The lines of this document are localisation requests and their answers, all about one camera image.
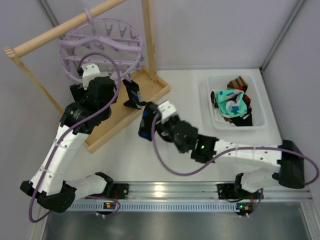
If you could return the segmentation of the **black sport sock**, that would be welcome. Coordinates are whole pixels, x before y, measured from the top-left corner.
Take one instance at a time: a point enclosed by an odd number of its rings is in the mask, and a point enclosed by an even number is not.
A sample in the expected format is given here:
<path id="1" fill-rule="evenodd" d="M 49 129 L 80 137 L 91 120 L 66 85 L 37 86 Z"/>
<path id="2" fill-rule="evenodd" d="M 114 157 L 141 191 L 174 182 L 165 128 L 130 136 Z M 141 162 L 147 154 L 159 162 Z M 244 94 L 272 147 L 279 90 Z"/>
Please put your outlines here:
<path id="1" fill-rule="evenodd" d="M 154 118 L 157 116 L 157 120 L 161 117 L 158 110 L 158 105 L 152 101 L 149 101 L 142 113 L 140 121 L 138 135 L 148 141 L 152 141 L 152 123 Z"/>
<path id="2" fill-rule="evenodd" d="M 142 109 L 147 104 L 147 102 L 142 101 L 141 99 L 141 92 L 140 92 L 139 85 L 133 80 L 128 81 L 124 79 L 122 82 L 125 86 L 125 89 L 128 95 L 128 100 L 124 102 L 123 105 L 128 108 L 133 108 L 138 110 Z"/>

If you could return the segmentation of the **purple round clip hanger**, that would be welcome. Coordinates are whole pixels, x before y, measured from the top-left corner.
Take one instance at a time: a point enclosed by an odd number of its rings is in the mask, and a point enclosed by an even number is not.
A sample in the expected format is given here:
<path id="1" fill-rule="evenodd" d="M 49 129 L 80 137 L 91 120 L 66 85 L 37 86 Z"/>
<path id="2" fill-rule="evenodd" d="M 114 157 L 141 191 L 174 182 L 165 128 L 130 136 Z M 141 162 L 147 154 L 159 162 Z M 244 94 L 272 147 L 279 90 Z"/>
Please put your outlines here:
<path id="1" fill-rule="evenodd" d="M 66 76 L 79 83 L 83 66 L 96 64 L 103 74 L 114 75 L 113 59 L 122 78 L 140 71 L 144 60 L 143 39 L 129 22 L 118 18 L 94 18 L 87 8 L 87 22 L 72 29 L 59 41 L 59 61 Z"/>

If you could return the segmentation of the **brown striped sock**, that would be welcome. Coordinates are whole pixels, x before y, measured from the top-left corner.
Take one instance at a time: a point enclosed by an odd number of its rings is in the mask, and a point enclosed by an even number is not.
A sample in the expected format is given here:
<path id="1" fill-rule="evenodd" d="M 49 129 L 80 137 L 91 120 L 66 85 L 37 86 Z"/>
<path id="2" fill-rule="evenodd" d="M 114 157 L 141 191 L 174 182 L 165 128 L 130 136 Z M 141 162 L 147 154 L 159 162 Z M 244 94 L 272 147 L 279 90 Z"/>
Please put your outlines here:
<path id="1" fill-rule="evenodd" d="M 227 84 L 227 89 L 238 89 L 241 90 L 243 92 L 246 92 L 248 89 L 248 84 L 247 82 L 241 77 L 237 77 L 233 80 L 231 80 L 228 84 Z"/>

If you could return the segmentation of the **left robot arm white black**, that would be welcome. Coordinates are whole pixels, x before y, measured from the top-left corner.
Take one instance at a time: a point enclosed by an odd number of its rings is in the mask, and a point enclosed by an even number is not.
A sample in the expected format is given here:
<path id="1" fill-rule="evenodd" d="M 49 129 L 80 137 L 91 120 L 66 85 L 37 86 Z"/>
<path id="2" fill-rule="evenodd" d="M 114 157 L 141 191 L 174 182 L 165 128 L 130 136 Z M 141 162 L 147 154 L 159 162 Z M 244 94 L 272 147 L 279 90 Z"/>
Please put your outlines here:
<path id="1" fill-rule="evenodd" d="M 81 198 L 110 197 L 114 183 L 102 172 L 71 181 L 66 181 L 65 175 L 76 152 L 93 129 L 111 116 L 110 108 L 95 113 L 111 105 L 116 84 L 108 76 L 98 76 L 89 81 L 87 89 L 81 84 L 74 84 L 70 90 L 76 101 L 65 108 L 49 153 L 32 179 L 20 185 L 21 191 L 34 196 L 39 205 L 55 213 L 65 212 Z M 90 115 L 94 117 L 83 122 Z"/>

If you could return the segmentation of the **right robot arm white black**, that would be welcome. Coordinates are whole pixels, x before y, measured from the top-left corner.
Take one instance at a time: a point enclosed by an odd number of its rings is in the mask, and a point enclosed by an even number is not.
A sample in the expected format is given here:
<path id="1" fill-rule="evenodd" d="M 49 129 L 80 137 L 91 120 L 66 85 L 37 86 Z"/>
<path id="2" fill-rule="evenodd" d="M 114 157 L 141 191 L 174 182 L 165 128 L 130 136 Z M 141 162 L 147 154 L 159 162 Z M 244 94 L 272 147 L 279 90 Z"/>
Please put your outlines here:
<path id="1" fill-rule="evenodd" d="M 304 158 L 293 150 L 294 143 L 288 140 L 279 146 L 249 146 L 228 142 L 223 139 L 205 136 L 184 120 L 171 120 L 166 123 L 154 119 L 151 134 L 159 127 L 177 150 L 191 153 L 190 157 L 202 166 L 192 172 L 177 172 L 166 164 L 163 167 L 174 175 L 186 177 L 195 175 L 210 164 L 230 163 L 248 165 L 255 170 L 240 172 L 234 179 L 234 191 L 237 194 L 255 193 L 260 189 L 280 185 L 289 189 L 303 189 L 306 185 Z"/>

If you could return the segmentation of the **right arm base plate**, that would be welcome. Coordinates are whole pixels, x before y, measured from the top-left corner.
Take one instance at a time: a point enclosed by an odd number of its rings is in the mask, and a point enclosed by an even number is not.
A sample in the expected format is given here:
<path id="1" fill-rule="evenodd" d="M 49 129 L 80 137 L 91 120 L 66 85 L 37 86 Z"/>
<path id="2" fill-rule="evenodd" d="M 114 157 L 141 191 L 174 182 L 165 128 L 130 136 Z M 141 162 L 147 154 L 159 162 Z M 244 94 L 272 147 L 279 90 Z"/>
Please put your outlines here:
<path id="1" fill-rule="evenodd" d="M 219 183 L 216 187 L 218 199 L 226 200 L 231 203 L 240 202 L 242 200 L 258 200 L 261 196 L 260 190 L 250 193 L 239 187 L 235 187 L 234 183 Z"/>

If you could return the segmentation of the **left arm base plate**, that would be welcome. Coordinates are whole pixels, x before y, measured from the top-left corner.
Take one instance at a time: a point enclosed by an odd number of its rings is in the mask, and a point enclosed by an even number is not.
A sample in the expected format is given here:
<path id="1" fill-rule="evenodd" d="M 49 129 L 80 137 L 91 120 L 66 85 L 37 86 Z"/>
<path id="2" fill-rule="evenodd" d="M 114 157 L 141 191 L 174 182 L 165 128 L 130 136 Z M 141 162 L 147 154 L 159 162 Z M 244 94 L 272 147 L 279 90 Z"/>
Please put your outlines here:
<path id="1" fill-rule="evenodd" d="M 110 198 L 116 200 L 126 200 L 129 194 L 129 187 L 130 185 L 127 183 L 114 183 Z"/>

